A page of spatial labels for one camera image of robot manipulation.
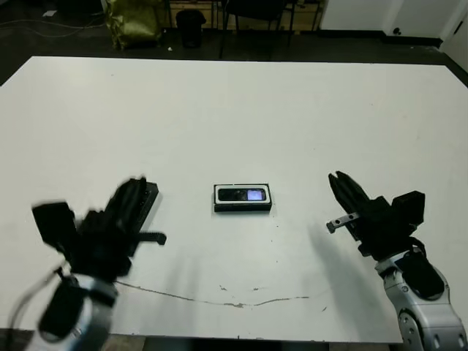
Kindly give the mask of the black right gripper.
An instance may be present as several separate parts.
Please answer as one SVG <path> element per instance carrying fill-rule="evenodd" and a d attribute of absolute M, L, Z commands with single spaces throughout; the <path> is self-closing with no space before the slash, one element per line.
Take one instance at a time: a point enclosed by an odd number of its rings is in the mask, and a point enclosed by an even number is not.
<path fill-rule="evenodd" d="M 358 251 L 376 261 L 411 250 L 416 245 L 416 196 L 401 195 L 389 203 L 379 196 L 370 200 L 362 187 L 349 175 L 328 174 L 336 201 L 347 215 L 326 224 L 330 233 L 346 227 L 361 244 Z"/>

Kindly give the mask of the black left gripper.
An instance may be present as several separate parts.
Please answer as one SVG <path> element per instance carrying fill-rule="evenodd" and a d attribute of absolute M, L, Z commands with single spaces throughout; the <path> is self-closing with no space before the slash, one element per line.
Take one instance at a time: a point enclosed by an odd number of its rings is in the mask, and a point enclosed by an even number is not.
<path fill-rule="evenodd" d="M 120 185 L 104 211 L 89 211 L 78 227 L 78 239 L 68 262 L 73 273 L 114 282 L 127 276 L 141 243 L 167 242 L 165 233 L 141 231 L 138 221 L 146 193 L 146 178 Z"/>

